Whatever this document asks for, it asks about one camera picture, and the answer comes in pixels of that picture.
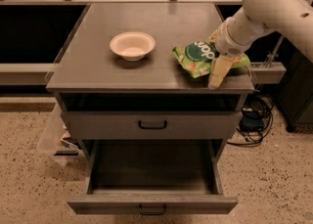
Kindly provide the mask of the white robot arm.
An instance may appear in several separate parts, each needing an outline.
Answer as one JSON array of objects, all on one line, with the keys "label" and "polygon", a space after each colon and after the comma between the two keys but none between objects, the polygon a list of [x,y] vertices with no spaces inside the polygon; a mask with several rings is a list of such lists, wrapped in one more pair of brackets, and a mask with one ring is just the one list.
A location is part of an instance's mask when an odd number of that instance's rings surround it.
[{"label": "white robot arm", "polygon": [[216,30],[215,48],[208,87],[218,88],[233,60],[250,48],[258,38],[274,31],[291,42],[308,60],[313,61],[312,0],[242,0],[243,5]]}]

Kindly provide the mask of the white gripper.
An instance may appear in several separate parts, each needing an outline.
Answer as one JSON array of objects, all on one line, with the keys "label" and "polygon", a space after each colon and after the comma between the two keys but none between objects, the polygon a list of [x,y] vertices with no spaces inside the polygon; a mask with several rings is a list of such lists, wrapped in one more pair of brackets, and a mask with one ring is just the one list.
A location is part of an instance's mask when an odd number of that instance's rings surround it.
[{"label": "white gripper", "polygon": [[209,89],[214,90],[220,87],[233,65],[231,57],[237,57],[246,51],[260,34],[259,22],[254,22],[249,18],[231,17],[209,35],[206,41],[215,43],[216,50],[221,54],[212,61],[208,80]]}]

